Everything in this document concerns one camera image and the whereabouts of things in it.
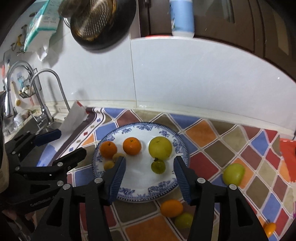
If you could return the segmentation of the blue white porcelain plate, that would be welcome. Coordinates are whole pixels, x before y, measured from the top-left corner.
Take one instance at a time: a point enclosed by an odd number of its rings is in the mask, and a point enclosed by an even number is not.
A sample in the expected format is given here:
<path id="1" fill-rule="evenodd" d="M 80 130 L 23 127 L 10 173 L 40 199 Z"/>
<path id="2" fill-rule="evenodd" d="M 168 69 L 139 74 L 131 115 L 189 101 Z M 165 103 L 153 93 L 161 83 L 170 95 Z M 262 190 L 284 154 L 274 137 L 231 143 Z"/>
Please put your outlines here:
<path id="1" fill-rule="evenodd" d="M 94 177 L 102 177 L 105 170 L 105 159 L 99 151 L 105 141 L 112 141 L 119 153 L 123 153 L 122 144 L 126 138 L 135 137 L 142 149 L 135 156 L 126 155 L 126 171 L 121 182 L 117 198 L 127 202 L 147 202 L 160 198 L 177 187 L 177 178 L 174 173 L 173 162 L 176 156 L 181 156 L 185 165 L 189 166 L 189 152 L 180 135 L 158 123 L 131 123 L 112 130 L 98 143 L 93 157 L 92 170 Z M 155 137 L 167 138 L 172 144 L 172 153 L 165 161 L 166 170 L 156 174 L 151 170 L 153 158 L 149 154 L 149 143 Z"/>

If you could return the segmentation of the large orange with stem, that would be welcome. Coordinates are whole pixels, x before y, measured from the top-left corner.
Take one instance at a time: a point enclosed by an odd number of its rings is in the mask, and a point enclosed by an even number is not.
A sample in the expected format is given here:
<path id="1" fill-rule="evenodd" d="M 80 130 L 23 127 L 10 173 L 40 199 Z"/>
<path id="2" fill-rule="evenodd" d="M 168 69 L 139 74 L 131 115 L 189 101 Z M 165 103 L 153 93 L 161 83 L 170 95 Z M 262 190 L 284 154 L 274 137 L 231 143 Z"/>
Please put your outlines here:
<path id="1" fill-rule="evenodd" d="M 112 141 L 105 141 L 100 145 L 99 151 L 103 158 L 111 160 L 117 153 L 117 146 Z"/>

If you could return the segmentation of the round yellow brown fruit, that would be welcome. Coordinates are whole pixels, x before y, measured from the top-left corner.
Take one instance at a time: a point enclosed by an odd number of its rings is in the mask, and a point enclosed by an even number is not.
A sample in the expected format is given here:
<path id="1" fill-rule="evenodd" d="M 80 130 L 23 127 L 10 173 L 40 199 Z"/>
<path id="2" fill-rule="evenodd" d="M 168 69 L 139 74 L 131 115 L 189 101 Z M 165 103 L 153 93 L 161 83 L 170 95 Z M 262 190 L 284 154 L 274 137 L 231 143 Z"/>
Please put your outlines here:
<path id="1" fill-rule="evenodd" d="M 123 153 L 114 154 L 113 157 L 112 157 L 112 161 L 115 163 L 118 160 L 119 157 L 125 157 L 125 154 L 123 154 Z"/>

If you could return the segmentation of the small green mandarin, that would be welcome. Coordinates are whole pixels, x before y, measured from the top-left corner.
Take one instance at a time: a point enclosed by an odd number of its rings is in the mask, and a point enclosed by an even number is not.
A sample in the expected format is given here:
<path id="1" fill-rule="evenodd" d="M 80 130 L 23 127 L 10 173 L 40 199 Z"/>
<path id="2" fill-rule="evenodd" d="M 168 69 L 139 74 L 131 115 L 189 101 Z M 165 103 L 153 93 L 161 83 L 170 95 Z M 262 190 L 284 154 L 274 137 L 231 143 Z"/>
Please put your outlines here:
<path id="1" fill-rule="evenodd" d="M 187 230 L 191 228 L 193 215 L 184 212 L 175 218 L 174 224 L 178 230 Z"/>

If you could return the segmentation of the colourful diamond pattern tablecloth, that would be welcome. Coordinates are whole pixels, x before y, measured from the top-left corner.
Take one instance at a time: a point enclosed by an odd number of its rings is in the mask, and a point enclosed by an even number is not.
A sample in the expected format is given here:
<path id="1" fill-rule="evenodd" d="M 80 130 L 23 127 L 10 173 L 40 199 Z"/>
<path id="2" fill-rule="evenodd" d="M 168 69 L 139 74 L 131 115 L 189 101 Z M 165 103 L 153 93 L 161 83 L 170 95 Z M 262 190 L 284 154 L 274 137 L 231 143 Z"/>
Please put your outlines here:
<path id="1" fill-rule="evenodd" d="M 178 133 L 189 155 L 189 166 L 214 185 L 223 186 L 227 166 L 238 163 L 245 169 L 240 189 L 262 225 L 276 224 L 270 240 L 286 238 L 295 218 L 295 142 L 283 139 L 277 131 L 209 120 L 195 116 L 120 108 L 89 108 L 82 130 L 72 138 L 49 144 L 39 165 L 83 147 L 86 158 L 68 174 L 74 186 L 93 178 L 92 155 L 96 145 L 111 131 L 137 122 L 158 123 Z M 179 188 L 154 201 L 132 203 L 118 200 L 105 208 L 113 240 L 186 240 L 189 232 L 160 209 L 175 200 L 192 215 L 194 207 L 184 202 Z"/>

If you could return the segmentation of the green tomato with stem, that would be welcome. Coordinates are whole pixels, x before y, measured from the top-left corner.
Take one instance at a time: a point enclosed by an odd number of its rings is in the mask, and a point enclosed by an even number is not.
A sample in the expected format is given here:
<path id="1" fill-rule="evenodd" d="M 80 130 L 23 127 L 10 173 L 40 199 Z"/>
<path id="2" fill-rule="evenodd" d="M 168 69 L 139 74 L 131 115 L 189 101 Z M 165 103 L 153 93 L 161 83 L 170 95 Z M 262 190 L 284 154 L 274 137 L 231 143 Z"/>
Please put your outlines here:
<path id="1" fill-rule="evenodd" d="M 162 174 L 166 170 L 165 162 L 155 158 L 151 163 L 151 170 L 156 174 Z"/>

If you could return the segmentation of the yellow green pear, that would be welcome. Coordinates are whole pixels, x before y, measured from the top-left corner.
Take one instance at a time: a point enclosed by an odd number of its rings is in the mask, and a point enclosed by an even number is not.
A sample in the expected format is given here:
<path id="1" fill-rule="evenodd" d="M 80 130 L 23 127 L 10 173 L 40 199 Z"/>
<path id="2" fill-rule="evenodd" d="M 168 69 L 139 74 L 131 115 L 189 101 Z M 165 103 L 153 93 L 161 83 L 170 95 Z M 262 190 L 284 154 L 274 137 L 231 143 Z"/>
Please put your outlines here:
<path id="1" fill-rule="evenodd" d="M 149 143 L 149 154 L 154 159 L 167 160 L 173 151 L 173 146 L 169 139 L 165 137 L 155 137 Z"/>

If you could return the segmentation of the large orange without stem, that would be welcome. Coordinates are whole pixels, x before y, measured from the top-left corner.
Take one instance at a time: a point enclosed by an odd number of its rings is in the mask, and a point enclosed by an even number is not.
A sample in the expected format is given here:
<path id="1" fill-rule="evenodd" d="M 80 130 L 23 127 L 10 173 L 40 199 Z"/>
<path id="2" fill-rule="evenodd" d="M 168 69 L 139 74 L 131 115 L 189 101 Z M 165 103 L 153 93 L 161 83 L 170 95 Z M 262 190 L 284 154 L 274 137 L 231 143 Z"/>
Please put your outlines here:
<path id="1" fill-rule="evenodd" d="M 134 156 L 141 151 L 142 144 L 137 138 L 129 137 L 124 140 L 122 147 L 126 154 Z"/>

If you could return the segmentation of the small yellow brown fruit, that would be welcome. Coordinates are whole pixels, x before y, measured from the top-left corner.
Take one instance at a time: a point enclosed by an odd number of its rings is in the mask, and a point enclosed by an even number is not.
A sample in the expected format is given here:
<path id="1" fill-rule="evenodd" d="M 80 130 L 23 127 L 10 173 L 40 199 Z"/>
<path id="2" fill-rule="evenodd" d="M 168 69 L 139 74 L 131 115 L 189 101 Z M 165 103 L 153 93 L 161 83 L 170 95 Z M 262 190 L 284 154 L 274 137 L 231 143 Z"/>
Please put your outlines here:
<path id="1" fill-rule="evenodd" d="M 107 170 L 113 168 L 114 165 L 115 165 L 115 163 L 114 163 L 114 161 L 112 161 L 112 160 L 107 160 L 107 161 L 105 161 L 105 162 L 104 162 L 104 165 L 103 165 L 104 171 L 107 171 Z"/>

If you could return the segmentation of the blue white soap bottle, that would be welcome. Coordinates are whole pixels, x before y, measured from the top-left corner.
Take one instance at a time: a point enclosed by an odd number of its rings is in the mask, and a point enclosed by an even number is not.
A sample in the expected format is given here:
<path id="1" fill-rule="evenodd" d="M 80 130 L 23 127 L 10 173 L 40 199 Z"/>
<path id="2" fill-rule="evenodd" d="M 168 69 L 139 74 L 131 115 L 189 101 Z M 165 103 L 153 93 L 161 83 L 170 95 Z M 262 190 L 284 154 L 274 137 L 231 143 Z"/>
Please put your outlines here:
<path id="1" fill-rule="evenodd" d="M 171 33 L 176 37 L 193 38 L 195 34 L 193 1 L 169 1 Z"/>

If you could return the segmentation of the brass perforated colander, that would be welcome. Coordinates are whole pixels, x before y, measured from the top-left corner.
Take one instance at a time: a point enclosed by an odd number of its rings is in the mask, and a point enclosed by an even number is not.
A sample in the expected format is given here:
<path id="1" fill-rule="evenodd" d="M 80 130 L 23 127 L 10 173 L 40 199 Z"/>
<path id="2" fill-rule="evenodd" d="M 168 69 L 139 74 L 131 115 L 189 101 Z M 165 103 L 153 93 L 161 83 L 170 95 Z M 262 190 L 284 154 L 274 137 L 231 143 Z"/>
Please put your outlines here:
<path id="1" fill-rule="evenodd" d="M 91 42 L 111 24 L 116 8 L 116 1 L 112 0 L 64 0 L 58 13 L 70 19 L 73 37 Z"/>

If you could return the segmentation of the small orange kumquat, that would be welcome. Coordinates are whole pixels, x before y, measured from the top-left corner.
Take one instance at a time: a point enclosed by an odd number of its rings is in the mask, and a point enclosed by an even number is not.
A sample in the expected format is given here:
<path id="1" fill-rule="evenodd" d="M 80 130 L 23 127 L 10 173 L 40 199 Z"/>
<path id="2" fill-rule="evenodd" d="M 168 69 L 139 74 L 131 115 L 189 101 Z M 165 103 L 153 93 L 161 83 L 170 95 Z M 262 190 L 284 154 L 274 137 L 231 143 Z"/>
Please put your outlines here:
<path id="1" fill-rule="evenodd" d="M 263 226 L 264 232 L 268 238 L 270 238 L 276 230 L 276 224 L 274 222 L 267 223 Z"/>

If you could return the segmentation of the small orange mandarin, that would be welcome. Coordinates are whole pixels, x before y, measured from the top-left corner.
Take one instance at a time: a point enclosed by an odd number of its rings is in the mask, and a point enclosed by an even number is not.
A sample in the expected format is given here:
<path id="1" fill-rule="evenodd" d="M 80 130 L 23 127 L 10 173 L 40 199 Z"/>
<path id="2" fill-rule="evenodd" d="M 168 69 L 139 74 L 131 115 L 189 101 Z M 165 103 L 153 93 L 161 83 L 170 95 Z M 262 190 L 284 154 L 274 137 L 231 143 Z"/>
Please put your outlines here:
<path id="1" fill-rule="evenodd" d="M 161 214 L 165 217 L 174 218 L 182 214 L 184 210 L 180 201 L 171 199 L 163 202 L 160 206 Z"/>

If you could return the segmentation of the steel kitchen sink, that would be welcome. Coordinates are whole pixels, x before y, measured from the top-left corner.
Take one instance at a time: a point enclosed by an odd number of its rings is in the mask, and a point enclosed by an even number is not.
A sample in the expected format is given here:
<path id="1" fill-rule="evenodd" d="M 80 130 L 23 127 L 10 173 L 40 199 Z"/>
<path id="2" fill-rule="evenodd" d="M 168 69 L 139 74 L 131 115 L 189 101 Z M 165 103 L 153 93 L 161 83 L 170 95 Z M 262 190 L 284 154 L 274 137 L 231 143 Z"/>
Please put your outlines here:
<path id="1" fill-rule="evenodd" d="M 45 127 L 43 130 L 41 130 L 41 133 L 45 133 L 53 129 L 60 128 L 60 125 L 62 125 L 62 123 L 63 123 L 62 120 L 55 119 L 52 124 L 50 124 L 48 127 Z M 24 134 L 27 131 L 30 131 L 31 133 L 35 133 L 38 130 L 39 130 L 39 127 L 36 124 L 36 121 L 32 117 L 29 117 L 22 123 L 21 126 L 16 127 L 16 129 L 10 135 L 4 136 L 5 143 L 10 141 L 13 138 L 20 136 L 21 134 Z M 28 167 L 37 166 L 44 150 L 48 145 L 49 144 L 44 144 L 39 147 L 34 147 L 34 149 L 32 149 L 31 152 L 24 158 L 21 165 L 28 166 Z"/>

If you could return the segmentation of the black frying pan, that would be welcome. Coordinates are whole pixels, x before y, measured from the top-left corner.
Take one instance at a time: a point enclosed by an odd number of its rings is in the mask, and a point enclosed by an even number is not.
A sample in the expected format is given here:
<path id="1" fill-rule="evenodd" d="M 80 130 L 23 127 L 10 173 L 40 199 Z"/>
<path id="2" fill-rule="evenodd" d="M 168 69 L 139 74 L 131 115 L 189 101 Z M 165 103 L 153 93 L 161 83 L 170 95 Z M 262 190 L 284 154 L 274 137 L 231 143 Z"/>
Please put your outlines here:
<path id="1" fill-rule="evenodd" d="M 116 44 L 129 31 L 135 17 L 136 1 L 116 1 L 116 12 L 110 25 L 91 42 L 79 40 L 75 41 L 85 49 L 102 50 Z"/>

